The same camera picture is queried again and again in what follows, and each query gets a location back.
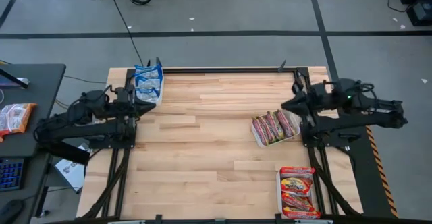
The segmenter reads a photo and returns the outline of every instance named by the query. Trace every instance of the orange striped tape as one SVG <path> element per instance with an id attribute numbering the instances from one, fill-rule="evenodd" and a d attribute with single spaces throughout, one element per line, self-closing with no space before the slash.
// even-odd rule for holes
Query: orange striped tape
<path id="1" fill-rule="evenodd" d="M 379 175 L 381 176 L 381 181 L 383 182 L 385 195 L 387 195 L 387 200 L 388 200 L 389 205 L 390 205 L 391 213 L 393 213 L 393 215 L 395 217 L 399 218 L 398 211 L 396 210 L 396 206 L 395 206 L 394 201 L 393 201 L 392 193 L 390 192 L 389 181 L 387 180 L 387 177 L 385 176 L 383 163 L 381 162 L 381 157 L 379 157 L 378 148 L 377 148 L 377 145 L 375 144 L 375 139 L 372 135 L 372 130 L 369 126 L 366 126 L 366 132 L 367 132 L 367 135 L 369 137 L 369 141 L 371 142 L 372 152 L 373 152 L 373 155 L 375 156 L 375 162 L 377 162 L 378 171 L 380 173 Z"/>

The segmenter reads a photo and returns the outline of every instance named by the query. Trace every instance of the wooden table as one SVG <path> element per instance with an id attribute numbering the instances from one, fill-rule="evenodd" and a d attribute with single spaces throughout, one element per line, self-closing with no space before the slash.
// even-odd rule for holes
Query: wooden table
<path id="1" fill-rule="evenodd" d="M 329 79 L 325 67 L 308 69 L 311 84 Z M 126 70 L 111 69 L 107 83 L 124 86 Z M 288 73 L 166 74 L 163 103 L 138 122 L 121 219 L 154 219 L 156 214 L 164 219 L 274 218 L 276 171 L 310 166 L 308 153 L 300 136 L 259 148 L 251 117 L 292 98 L 293 81 Z M 327 157 L 335 186 L 362 212 L 349 157 L 333 148 Z M 111 150 L 102 150 L 91 159 L 77 216 L 106 186 L 110 158 Z"/>

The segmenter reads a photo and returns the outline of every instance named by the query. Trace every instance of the black metal frame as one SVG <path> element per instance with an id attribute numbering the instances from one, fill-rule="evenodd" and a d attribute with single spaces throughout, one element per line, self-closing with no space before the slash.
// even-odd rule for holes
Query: black metal frame
<path id="1" fill-rule="evenodd" d="M 309 89 L 311 86 L 311 81 L 309 78 L 309 72 L 307 67 L 288 67 L 288 68 L 281 68 L 281 67 L 210 67 L 210 68 L 163 68 L 164 74 L 195 74 L 195 73 L 293 73 L 294 78 L 299 78 L 301 76 L 304 77 L 304 81 L 306 82 L 306 89 Z M 126 83 L 125 85 L 130 83 L 130 78 L 132 78 L 134 73 L 134 69 L 128 69 L 126 73 Z M 314 148 L 308 147 L 307 151 L 309 153 L 309 159 L 310 163 L 312 164 L 312 157 L 315 158 L 315 152 Z M 327 160 L 327 154 L 325 152 L 324 148 L 319 149 L 320 157 L 321 157 L 321 164 L 323 166 L 325 174 L 331 179 L 330 171 L 329 171 L 329 163 Z M 129 157 L 130 151 L 125 150 L 124 151 L 124 157 Z M 109 166 L 109 176 L 107 180 L 107 184 L 111 182 L 113 178 L 113 174 L 115 173 L 115 169 L 117 166 L 117 158 L 118 158 L 118 150 L 114 149 L 112 158 L 111 158 L 111 164 Z M 121 176 L 121 179 L 119 181 L 119 189 L 117 192 L 117 201 L 115 204 L 115 214 L 114 217 L 119 218 L 122 212 L 122 202 L 123 202 L 123 196 L 124 196 L 124 188 L 126 183 L 126 175 L 127 175 L 127 168 L 124 171 L 123 175 Z M 315 183 L 319 183 L 319 176 L 314 173 L 313 175 Z M 318 209 L 323 214 L 326 213 L 324 201 L 323 201 L 323 193 L 321 190 L 321 184 L 315 184 L 315 192 L 317 195 L 317 203 L 318 203 Z M 333 195 L 329 191 L 329 200 L 331 205 L 331 213 L 338 214 L 338 206 L 336 204 L 336 201 L 333 198 Z M 109 212 L 109 199 L 105 202 L 103 209 L 102 209 L 102 217 L 108 217 Z M 171 220 L 173 223 L 190 223 L 190 220 Z M 272 223 L 275 219 L 252 219 L 248 220 L 249 223 Z"/>

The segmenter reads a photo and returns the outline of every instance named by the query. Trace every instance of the concrete floor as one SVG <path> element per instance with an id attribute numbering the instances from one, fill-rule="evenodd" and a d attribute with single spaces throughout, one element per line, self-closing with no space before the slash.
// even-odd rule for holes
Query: concrete floor
<path id="1" fill-rule="evenodd" d="M 136 6 L 117 0 L 131 32 L 318 31 L 311 0 L 152 0 Z M 0 0 L 0 14 L 9 0 Z M 387 0 L 318 0 L 326 31 L 413 31 L 404 13 Z M 399 0 L 391 0 L 402 9 Z M 16 0 L 2 25 L 0 59 L 10 63 L 64 63 L 66 74 L 105 81 L 110 67 L 139 63 L 129 38 L 6 39 L 5 34 L 84 34 L 125 32 L 113 0 Z M 164 66 L 327 66 L 319 36 L 190 36 L 135 38 L 146 61 L 159 56 Z M 376 85 L 384 99 L 404 101 L 409 124 L 401 130 L 373 128 L 399 215 L 432 219 L 428 189 L 428 122 L 431 108 L 432 37 L 329 37 L 339 77 Z M 70 103 L 82 91 L 101 88 L 65 78 L 58 99 Z M 54 111 L 61 109 L 55 106 Z M 79 196 L 50 193 L 51 214 L 33 223 L 75 216 Z"/>

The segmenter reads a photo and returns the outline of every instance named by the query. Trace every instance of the keyboard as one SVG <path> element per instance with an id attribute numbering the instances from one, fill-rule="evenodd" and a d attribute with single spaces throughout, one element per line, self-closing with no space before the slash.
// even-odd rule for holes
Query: keyboard
<path id="1" fill-rule="evenodd" d="M 22 185 L 24 159 L 0 158 L 0 192 L 19 190 Z"/>

